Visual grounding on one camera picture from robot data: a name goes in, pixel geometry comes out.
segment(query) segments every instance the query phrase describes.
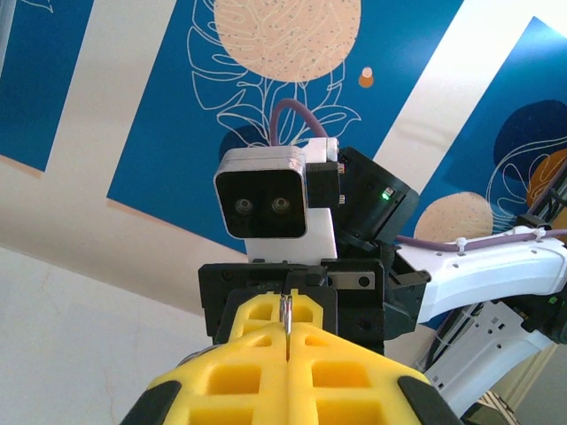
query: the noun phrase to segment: metal plate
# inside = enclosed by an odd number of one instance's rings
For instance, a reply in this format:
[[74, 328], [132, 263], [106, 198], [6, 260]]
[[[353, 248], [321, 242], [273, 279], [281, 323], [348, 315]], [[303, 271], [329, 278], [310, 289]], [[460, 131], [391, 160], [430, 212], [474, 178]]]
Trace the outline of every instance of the metal plate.
[[337, 290], [373, 290], [376, 285], [373, 272], [329, 272], [328, 276]]

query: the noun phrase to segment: beige circle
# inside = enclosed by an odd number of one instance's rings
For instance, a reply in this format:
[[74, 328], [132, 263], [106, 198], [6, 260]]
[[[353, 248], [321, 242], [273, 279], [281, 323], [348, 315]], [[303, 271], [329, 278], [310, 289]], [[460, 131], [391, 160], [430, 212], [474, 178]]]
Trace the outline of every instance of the beige circle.
[[415, 237], [426, 241], [453, 242], [457, 237], [481, 237], [493, 233], [493, 213], [480, 195], [461, 192], [429, 205], [416, 225]]
[[216, 0], [221, 43], [240, 65], [272, 80], [319, 78], [341, 64], [361, 23], [361, 0]]

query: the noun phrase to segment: cable tie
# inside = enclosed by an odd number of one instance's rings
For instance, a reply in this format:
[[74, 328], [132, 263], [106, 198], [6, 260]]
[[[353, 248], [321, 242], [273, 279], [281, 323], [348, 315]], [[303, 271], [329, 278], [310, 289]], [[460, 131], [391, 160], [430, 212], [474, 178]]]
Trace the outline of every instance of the cable tie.
[[467, 245], [467, 238], [466, 237], [457, 237], [455, 239], [455, 243], [456, 243], [457, 247], [459, 248], [457, 255], [465, 255], [464, 247]]
[[544, 228], [535, 228], [533, 233], [535, 234], [535, 242], [543, 242], [541, 239], [546, 237], [547, 232]]

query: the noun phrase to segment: camera lens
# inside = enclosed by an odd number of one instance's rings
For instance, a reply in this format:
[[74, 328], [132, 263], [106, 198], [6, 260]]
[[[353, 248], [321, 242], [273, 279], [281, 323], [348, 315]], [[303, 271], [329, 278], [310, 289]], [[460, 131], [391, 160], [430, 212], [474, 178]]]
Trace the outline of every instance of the camera lens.
[[276, 214], [284, 214], [290, 209], [290, 201], [283, 197], [277, 197], [272, 202], [272, 211]]
[[235, 208], [239, 214], [248, 214], [252, 210], [252, 202], [248, 199], [238, 199]]

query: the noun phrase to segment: orange dot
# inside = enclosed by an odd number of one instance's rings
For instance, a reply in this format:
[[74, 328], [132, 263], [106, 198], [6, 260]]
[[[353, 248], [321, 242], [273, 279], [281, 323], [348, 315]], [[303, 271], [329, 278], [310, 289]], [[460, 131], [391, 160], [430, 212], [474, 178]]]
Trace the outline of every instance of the orange dot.
[[372, 84], [374, 84], [374, 77], [372, 75], [370, 75], [370, 77], [365, 77], [364, 75], [361, 75], [358, 79], [358, 83], [365, 89], [372, 87]]

